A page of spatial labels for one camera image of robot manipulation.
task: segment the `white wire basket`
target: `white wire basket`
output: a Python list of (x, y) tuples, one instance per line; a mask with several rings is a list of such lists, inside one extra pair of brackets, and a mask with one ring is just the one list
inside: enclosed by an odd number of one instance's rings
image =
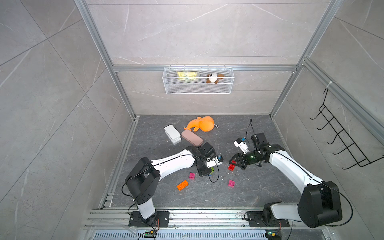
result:
[[(192, 80), (184, 80), (177, 75), (178, 71), (198, 72), (199, 76)], [(207, 75), (223, 74), (218, 83), (207, 83)], [(228, 94), (231, 93), (235, 76), (230, 67), (166, 67), (163, 72), (163, 82), (166, 94)]]

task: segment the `orange plush toy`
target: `orange plush toy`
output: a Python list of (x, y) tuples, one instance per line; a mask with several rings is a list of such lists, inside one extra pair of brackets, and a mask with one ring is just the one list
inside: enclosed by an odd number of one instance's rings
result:
[(193, 119), (192, 121), (190, 121), (188, 126), (184, 129), (188, 129), (189, 131), (191, 131), (191, 128), (193, 127), (194, 132), (196, 132), (199, 128), (204, 132), (209, 132), (215, 127), (215, 122), (210, 116), (206, 116), (203, 118), (197, 117), (197, 119)]

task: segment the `white container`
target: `white container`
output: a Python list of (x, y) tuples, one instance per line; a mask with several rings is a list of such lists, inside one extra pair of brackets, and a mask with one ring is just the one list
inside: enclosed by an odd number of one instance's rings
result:
[[(178, 71), (198, 72), (199, 77), (195, 77), (194, 80), (183, 81), (183, 78), (177, 75)], [(224, 77), (219, 79), (217, 84), (207, 83), (207, 75), (212, 73), (223, 74)], [(164, 68), (163, 72), (166, 94), (228, 94), (231, 93), (234, 79), (232, 68), (225, 66), (170, 66)]]
[(173, 143), (173, 145), (181, 142), (181, 135), (173, 125), (166, 126), (164, 130), (166, 131), (166, 135), (169, 137), (169, 140)]

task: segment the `gray marble wall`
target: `gray marble wall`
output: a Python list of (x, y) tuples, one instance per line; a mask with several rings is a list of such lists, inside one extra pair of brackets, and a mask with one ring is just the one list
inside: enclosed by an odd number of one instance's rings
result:
[[(383, 7), (381, 0), (346, 0), (311, 56), (312, 61), (381, 121), (384, 121)], [(353, 165), (354, 159), (348, 151), (333, 155), (343, 149), (342, 142), (337, 138), (333, 144), (327, 144), (335, 137), (332, 128), (328, 125), (323, 130), (317, 129), (326, 124), (322, 116), (310, 119), (319, 112), (324, 89), (304, 70), (275, 121), (293, 156), (323, 179), (336, 179), (351, 200), (355, 208), (353, 220), (336, 228), (342, 239), (383, 239), (384, 159), (365, 167), (342, 169)], [(369, 160), (384, 155), (384, 146), (331, 93), (325, 104)], [(337, 131), (341, 130), (337, 122), (331, 123)], [(352, 143), (344, 133), (341, 138), (347, 145)], [(355, 147), (351, 151), (357, 159), (364, 159)]]
[(0, 9), (0, 239), (74, 239), (131, 120), (73, 0)]
[[(87, 0), (115, 65), (296, 64), (327, 0)], [(167, 95), (119, 73), (136, 114), (269, 114), (290, 73), (235, 72), (226, 95)]]

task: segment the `stuffed animal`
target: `stuffed animal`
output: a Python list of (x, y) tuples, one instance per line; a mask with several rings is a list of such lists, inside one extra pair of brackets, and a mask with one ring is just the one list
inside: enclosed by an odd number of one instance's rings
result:
[(219, 79), (223, 79), (223, 74), (211, 73), (207, 75), (207, 83), (218, 83)]
[(189, 131), (191, 131), (191, 128), (193, 127), (194, 132), (196, 132), (199, 128), (204, 132), (209, 132), (215, 127), (215, 122), (210, 116), (206, 116), (203, 118), (197, 117), (197, 119), (193, 119), (192, 121), (190, 121), (187, 127), (185, 127), (184, 129), (188, 129)]

